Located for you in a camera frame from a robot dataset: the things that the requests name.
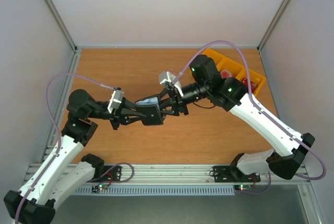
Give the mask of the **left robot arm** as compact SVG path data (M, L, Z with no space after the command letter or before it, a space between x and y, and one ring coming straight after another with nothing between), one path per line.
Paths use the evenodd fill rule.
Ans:
M15 223L51 223L60 205L77 188L104 178L104 160L92 154L85 155L68 175L63 175L98 127L91 118L109 120L113 128L146 119L139 106L126 100L119 89L108 102L95 101L85 90L77 89L69 96L67 110L68 120L51 153L31 179L4 197Z

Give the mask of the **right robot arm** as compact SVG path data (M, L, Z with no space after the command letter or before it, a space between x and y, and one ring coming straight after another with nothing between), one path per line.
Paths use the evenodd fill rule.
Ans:
M238 154L230 164L235 180L256 172L272 172L282 179L292 179L313 145L314 136L301 134L282 123L238 79L222 78L212 58L196 56L190 71L195 82L187 86L181 86L170 72L160 74L159 82L170 96L163 105L171 107L173 115L187 114L188 104L207 98L246 122L271 145L267 151Z

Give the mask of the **black card holder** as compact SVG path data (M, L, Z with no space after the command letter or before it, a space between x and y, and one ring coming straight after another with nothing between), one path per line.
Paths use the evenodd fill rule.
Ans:
M135 102L136 111L144 115L140 117L143 125L157 126L163 124L160 103L159 95L146 97Z

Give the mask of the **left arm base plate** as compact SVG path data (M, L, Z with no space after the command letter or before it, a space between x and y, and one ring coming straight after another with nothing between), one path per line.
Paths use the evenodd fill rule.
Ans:
M89 180L88 182L118 182L121 179L122 175L122 167L121 166L107 166L105 165L104 168L99 171L94 177Z

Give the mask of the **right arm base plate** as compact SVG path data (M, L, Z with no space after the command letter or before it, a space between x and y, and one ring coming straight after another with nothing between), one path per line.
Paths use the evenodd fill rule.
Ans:
M246 175L231 166L213 166L209 175L214 178L216 183L251 183L261 181L260 175L256 173Z

